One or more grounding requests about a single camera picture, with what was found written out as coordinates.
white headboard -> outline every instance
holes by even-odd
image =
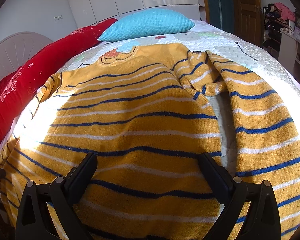
[[[52,40],[38,33],[15,33],[0,42],[0,80],[16,71]]]

blue stripe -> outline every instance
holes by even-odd
[[[6,161],[6,163],[7,163],[10,167],[12,167],[16,172],[18,172],[20,175],[22,175],[23,177],[25,177],[27,181],[30,180],[26,175],[24,175],[21,171],[19,171],[19,170],[18,170],[15,166],[13,166],[11,163],[9,163],[8,161]]]
[[[281,233],[281,236],[284,236],[284,235],[286,235],[287,233],[290,233],[290,232],[296,230],[299,226],[300,226],[300,224],[298,224],[298,225],[296,225],[295,227],[290,228],[290,229],[288,229],[288,230],[286,230],[286,231],[283,231],[283,232]]]
[[[27,158],[29,161],[31,161],[32,163],[34,163],[35,165],[39,166],[40,168],[44,169],[47,172],[50,172],[51,174],[55,175],[55,176],[62,176],[61,174],[47,168],[46,166],[42,165],[41,163],[35,161],[34,159],[30,158],[29,156],[25,155],[23,152],[19,151],[18,149],[14,148],[15,151],[17,151],[19,154],[21,154],[23,157]]]
[[[53,91],[53,88],[54,88],[54,78],[53,78],[52,76],[50,76],[50,77],[52,78],[52,81],[53,81],[53,86],[52,86],[52,88],[51,88],[51,90],[50,90],[49,97],[51,96],[51,93],[52,93],[52,91]]]
[[[300,163],[300,157],[296,158],[296,159],[292,159],[290,161],[286,161],[284,163],[279,163],[273,166],[269,166],[266,168],[261,168],[261,169],[257,169],[257,170],[253,170],[253,171],[239,171],[236,172],[236,176],[239,177],[249,177],[249,176],[254,176],[254,175],[258,175],[258,174],[263,174],[263,173],[267,173],[267,172],[271,172],[271,171],[276,171],[288,166],[292,166],[296,163]]]
[[[5,179],[7,182],[9,182],[11,185],[13,185],[13,183],[7,177],[5,177],[3,179]]]
[[[61,82],[60,82],[60,86],[57,88],[57,93],[58,93],[59,88],[61,88],[61,86],[62,86],[62,72],[60,73],[60,81]]]
[[[295,202],[295,201],[297,201],[299,199],[300,199],[300,195],[292,197],[292,198],[289,198],[289,199],[287,199],[285,201],[282,201],[282,202],[278,203],[278,207],[282,207],[284,205],[290,204],[290,203]]]
[[[143,82],[146,82],[156,76],[159,76],[163,73],[168,73],[168,74],[171,74],[173,75],[171,72],[169,71],[162,71],[160,73],[157,73],[155,75],[153,75],[152,77],[149,77],[145,80],[142,80],[142,81],[139,81],[139,82],[135,82],[135,83],[130,83],[130,84],[125,84],[125,85],[118,85],[118,86],[114,86],[114,87],[110,87],[110,88],[102,88],[102,89],[97,89],[97,90],[88,90],[88,91],[83,91],[83,92],[80,92],[80,93],[77,93],[77,94],[73,94],[73,95],[69,95],[69,96],[62,96],[62,95],[56,95],[56,96],[53,96],[53,97],[71,97],[71,96],[78,96],[78,95],[82,95],[82,94],[85,94],[85,93],[91,93],[91,92],[99,92],[99,91],[104,91],[104,90],[111,90],[113,88],[119,88],[119,87],[126,87],[126,86],[130,86],[130,85],[136,85],[136,84],[140,84],[140,83],[143,83]]]
[[[251,71],[251,70],[247,70],[247,71],[243,71],[243,72],[238,72],[238,71],[235,71],[235,70],[232,70],[232,69],[228,69],[228,68],[221,69],[220,73],[222,73],[223,71],[227,71],[227,72],[231,72],[231,73],[235,73],[235,74],[239,74],[239,75],[245,75],[245,74],[248,74],[248,73],[253,73],[253,71]]]
[[[275,90],[269,90],[261,95],[252,95],[252,96],[247,96],[247,95],[241,95],[239,94],[239,92],[237,91],[233,91],[230,93],[230,97],[233,97],[233,96],[238,96],[239,98],[242,98],[242,99],[261,99],[261,98],[265,98],[273,93],[276,93]]]
[[[218,77],[215,79],[215,81],[213,82],[213,83],[217,83],[217,82],[219,82],[220,81],[220,79],[221,79],[221,75],[218,75]]]
[[[167,90],[167,89],[170,89],[170,88],[181,88],[181,89],[183,89],[179,85],[170,85],[170,86],[162,87],[162,88],[158,89],[157,91],[154,91],[154,92],[152,92],[150,94],[145,94],[145,95],[137,96],[137,97],[134,97],[134,98],[114,98],[114,99],[108,99],[108,100],[105,100],[105,101],[101,101],[101,102],[93,104],[93,105],[73,106],[73,107],[69,107],[69,108],[59,108],[59,109],[56,109],[56,110],[57,111],[61,111],[61,110],[71,110],[71,109],[78,109],[78,108],[90,108],[90,107],[98,106],[98,105],[101,105],[101,104],[104,104],[104,103],[122,102],[122,101],[133,101],[133,100],[138,100],[138,99],[142,99],[142,98],[147,98],[149,96],[155,95],[155,94],[157,94],[157,93],[159,93],[161,91],[164,91],[164,90]]]
[[[190,73],[182,74],[182,75],[179,77],[179,79],[181,79],[181,78],[183,78],[184,76],[187,76],[187,75],[192,75],[192,74],[195,72],[195,70],[196,70],[198,67],[200,67],[202,64],[203,64],[203,62],[198,63],[198,64],[193,68],[193,70],[192,70]]]
[[[180,62],[184,62],[184,61],[187,61],[187,60],[189,59],[189,52],[191,52],[191,51],[188,50],[188,52],[187,52],[187,58],[182,59],[182,60],[179,60],[177,63],[175,63],[175,64],[173,65],[173,68],[171,69],[172,71],[174,70],[174,68],[175,68]]]
[[[203,87],[202,87],[202,92],[201,92],[202,94],[205,94],[206,93],[206,85],[204,85]]]
[[[287,118],[287,119],[284,119],[274,125],[271,125],[269,127],[266,127],[266,128],[258,128],[258,129],[246,129],[244,127],[238,127],[235,129],[235,132],[236,133],[239,133],[239,132],[245,132],[245,133],[248,133],[248,134],[254,134],[254,133],[267,133],[267,132],[270,132],[270,131],[274,131],[284,125],[286,125],[287,123],[290,123],[290,122],[293,122],[293,119],[291,117]]]
[[[228,61],[224,61],[224,62],[215,60],[214,62],[212,62],[212,64],[215,64],[216,62],[218,62],[218,63],[223,63],[223,64],[224,64],[224,63],[230,63],[230,62],[235,63],[235,62],[232,61],[232,60],[228,60]]]
[[[5,193],[2,192],[2,191],[0,191],[0,192],[1,192],[1,195],[4,195],[4,196],[8,199],[7,194],[5,194]],[[19,207],[18,207],[15,203],[13,203],[10,199],[8,199],[8,202],[9,202],[12,206],[14,206],[16,209],[19,210]]]
[[[96,184],[102,186],[104,188],[113,190],[118,193],[123,193],[126,195],[134,196],[134,197],[141,197],[141,198],[150,198],[150,199],[158,199],[164,196],[173,196],[173,197],[182,197],[182,198],[191,198],[191,199],[211,199],[214,198],[213,193],[193,193],[188,191],[182,190],[172,190],[164,193],[153,193],[153,192],[146,192],[141,190],[136,190],[132,188],[123,187],[111,182],[93,179],[90,182],[91,184]]]
[[[151,235],[145,236],[143,238],[128,238],[128,237],[124,237],[124,236],[114,235],[114,234],[102,231],[100,229],[93,228],[93,227],[88,226],[88,225],[84,225],[84,226],[87,228],[87,230],[90,233],[92,233],[96,236],[100,236],[100,237],[105,238],[105,239],[111,239],[111,240],[168,240],[165,237],[151,236]]]
[[[180,119],[215,119],[218,120],[214,115],[206,115],[206,114],[179,114],[175,112],[155,112],[155,113],[146,113],[146,114],[138,114],[128,120],[122,121],[113,121],[113,122],[88,122],[88,123],[55,123],[51,124],[51,127],[80,127],[80,126],[92,126],[92,125],[111,125],[111,124],[123,124],[131,122],[133,119],[139,117],[146,117],[146,116],[169,116],[169,117],[176,117]]]
[[[49,142],[39,142],[39,143],[41,143],[43,145],[63,149],[63,150],[73,151],[73,152],[86,153],[86,154],[94,153],[97,156],[101,156],[101,157],[124,156],[124,155],[134,152],[134,151],[145,151],[145,152],[151,152],[151,153],[156,153],[156,154],[161,154],[161,155],[174,156],[174,157],[186,157],[186,158],[193,158],[193,159],[196,159],[198,157],[198,154],[196,154],[196,153],[177,151],[177,150],[176,151],[163,150],[163,149],[158,149],[158,148],[154,148],[154,147],[150,147],[150,146],[136,146],[136,147],[133,147],[133,148],[130,148],[127,150],[123,150],[123,151],[100,152],[100,151],[95,151],[95,150],[90,150],[90,149],[65,146],[65,145],[49,143]],[[211,155],[211,157],[221,156],[221,152],[212,152],[212,153],[210,153],[210,155]]]
[[[95,80],[95,79],[98,79],[98,78],[103,78],[103,77],[122,77],[122,76],[131,75],[131,74],[133,74],[133,73],[139,71],[140,69],[143,69],[143,68],[149,67],[149,66],[153,66],[153,65],[163,65],[163,66],[166,67],[166,65],[164,65],[164,64],[162,64],[162,63],[153,63],[153,64],[145,65],[145,66],[143,66],[143,67],[141,67],[141,68],[138,68],[137,70],[132,71],[132,72],[130,72],[130,73],[125,73],[125,74],[105,74],[105,75],[101,75],[101,76],[97,76],[97,77],[91,78],[91,79],[89,79],[89,80],[87,80],[87,81],[84,81],[84,82],[80,82],[80,83],[76,84],[75,86],[68,85],[68,86],[66,86],[66,87],[74,88],[74,87],[76,87],[77,85],[82,85],[82,84],[85,84],[85,83],[90,82],[90,81],[92,81],[92,80]]]
[[[243,222],[245,219],[246,219],[245,216],[244,216],[244,217],[239,217],[239,218],[237,219],[236,224],[239,224],[239,223]]]
[[[288,200],[285,200],[285,201],[282,201],[282,202],[280,202],[279,204],[278,204],[278,208],[279,207],[282,207],[282,206],[285,206],[285,205],[287,205],[287,204],[290,204],[290,203],[292,203],[292,202],[294,202],[294,201],[297,201],[297,200],[299,200],[300,199],[300,195],[298,195],[298,196],[296,196],[296,197],[293,197],[293,198],[290,198],[290,199],[288,199]],[[238,224],[238,223],[241,223],[241,222],[243,222],[244,220],[245,220],[245,216],[244,217],[239,217],[238,218],[238,220],[237,220],[237,222],[236,222],[236,224]]]
[[[200,92],[196,92],[194,94],[193,100],[197,100],[199,95],[200,95]]]

wooden door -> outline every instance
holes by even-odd
[[[234,0],[234,20],[235,35],[261,46],[260,0]]]

doorframe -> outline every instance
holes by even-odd
[[[238,8],[238,0],[233,0],[234,7],[234,34],[237,35],[239,33],[239,8]]]
[[[204,6],[205,6],[205,11],[206,11],[206,20],[207,20],[207,23],[210,23],[210,12],[209,12],[208,0],[204,0]]]

screw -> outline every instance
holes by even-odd
[[[63,177],[59,176],[56,178],[56,183],[61,183],[61,182],[63,182],[63,180],[64,180]]]
[[[27,187],[32,187],[33,184],[34,184],[34,182],[31,180],[31,181],[29,181],[29,182],[27,183]]]
[[[263,184],[265,184],[267,187],[271,186],[271,183],[270,183],[269,180],[265,180],[265,181],[263,182]]]
[[[233,178],[233,181],[234,181],[235,183],[241,183],[241,182],[242,182],[242,179],[241,179],[240,177],[234,177],[234,178]]]

